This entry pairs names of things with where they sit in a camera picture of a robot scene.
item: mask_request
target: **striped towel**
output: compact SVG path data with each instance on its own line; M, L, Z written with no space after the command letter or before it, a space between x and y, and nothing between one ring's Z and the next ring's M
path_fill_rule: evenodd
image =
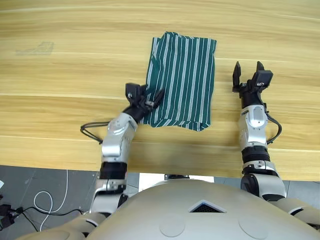
M147 70L147 100L164 89L160 106L143 118L152 127L179 126L201 131L210 126L217 41L165 32L154 37Z

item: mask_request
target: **wood grain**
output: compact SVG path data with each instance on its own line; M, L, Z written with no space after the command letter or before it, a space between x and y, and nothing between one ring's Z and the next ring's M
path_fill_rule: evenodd
M218 42L212 126L140 126L129 170L239 177L232 72L239 60L245 81L260 60L274 73L262 99L283 126L272 161L284 179L320 181L317 0L2 0L0 23L2 165L97 170L100 147L80 125L127 106L125 83L145 82L152 37L172 31ZM17 54L42 42L50 54Z

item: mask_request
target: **electrical cord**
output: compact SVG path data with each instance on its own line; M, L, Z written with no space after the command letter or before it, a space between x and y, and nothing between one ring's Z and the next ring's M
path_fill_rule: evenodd
M263 85L261 85L261 86L259 87L259 89L258 89L258 92L259 92L260 94L262 93L262 91L261 91L261 88L262 88L262 87L263 87ZM266 117L268 118L268 120L270 120L270 121L273 122L274 124L277 124L277 126L278 126L278 132L276 133L276 135L273 136L273 137L271 137L271 138L269 138L269 139L266 141L266 144L269 145L269 144L272 144L272 143L277 139L277 137L280 136L280 134L282 133L282 126L281 126L281 124L280 124L276 119L274 119L272 116L270 116L269 111L267 111L267 105L264 104L264 102L262 101L260 94L258 94L257 96L258 96L258 99L259 99L259 101L260 101L260 104L264 106L264 112L265 112L265 114L266 114Z
M37 232L39 232L38 229L36 228L36 226L34 225L34 223L25 215L25 213L22 212L21 214L25 217L25 219L27 219L27 220L29 221L29 223L31 223L31 225L33 226L33 228L34 228Z
M46 217L44 218L44 220L42 221L41 225L40 225L40 229L39 231L41 232L42 231L42 227L45 223L45 221L48 219L49 215L51 213L56 213L58 212L62 206L64 205L65 203L65 200L66 200L66 197L67 197L67 193L68 193L68 184L69 184L69 174L68 174L68 170L66 170L66 181L65 181L65 193L64 193L64 198L63 198L63 201L61 203L61 205L56 209L56 210L52 210L53 206L54 206L54 201L53 201L53 198L51 196L51 194L48 192L48 191L40 191L38 192L35 196L34 196L34 199L33 199L33 205L35 206L36 209L38 209L39 211L42 211L44 213L46 213ZM36 199L38 197L39 194L47 194L50 198L50 209L49 211L45 210L45 209L42 209L41 207L39 207L37 204L36 204Z
M47 213L47 212L38 210L38 209L35 208L34 206L30 206L30 207L24 209L22 213L24 213L25 211L27 211L27 210L29 210L29 209L33 209L33 210L36 210L38 213L45 214L45 215L50 215L50 216L65 216L65 215L68 215L68 214L73 213L73 212L76 212L76 211L79 212L81 215L84 214L83 211L81 211L80 209L77 209L77 208L76 208L76 209L73 209L73 210L71 210L71 211L68 211L68 212L66 212L66 213Z
M266 117L268 118L268 120L270 120L274 124L278 125L278 132L276 133L276 135L266 141L266 144L272 144L274 142L274 140L276 140L276 138L279 137L279 135L281 134L282 126L277 120L275 120L272 116L269 115L269 112L266 112L265 114L266 114Z
M96 140L99 143L99 145L101 145L103 140L100 137L94 135L92 132L88 131L87 129L105 127L105 126L108 126L109 123L110 123L109 121L88 122L80 127L80 132L86 135L87 137L93 140Z

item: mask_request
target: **silver arm segment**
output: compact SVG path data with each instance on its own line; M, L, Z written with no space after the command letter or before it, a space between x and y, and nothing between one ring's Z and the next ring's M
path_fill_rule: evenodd
M123 112L109 123L102 142L100 176L90 212L112 214L128 198L123 192L127 186L130 143L137 128L132 116Z
M263 105L250 105L242 109L238 122L241 150L251 146L267 147L268 118Z
M243 155L241 188L267 201L285 198L285 185L270 161L267 150L266 127L268 117L263 105L249 105L242 109L238 121L239 142Z

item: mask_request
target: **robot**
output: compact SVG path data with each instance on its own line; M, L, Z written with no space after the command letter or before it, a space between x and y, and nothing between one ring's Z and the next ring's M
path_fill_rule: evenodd
M140 120L164 96L160 91L149 101L146 85L127 83L130 106L108 124L101 142L100 175L90 212L18 240L319 240L320 211L286 198L284 183L268 153L268 144L282 130L261 100L273 73L258 62L252 79L240 83L240 75L237 62L232 91L241 98L241 189L167 174L166 180L151 188L132 197L125 194L130 143ZM278 133L266 140L268 120L278 125Z

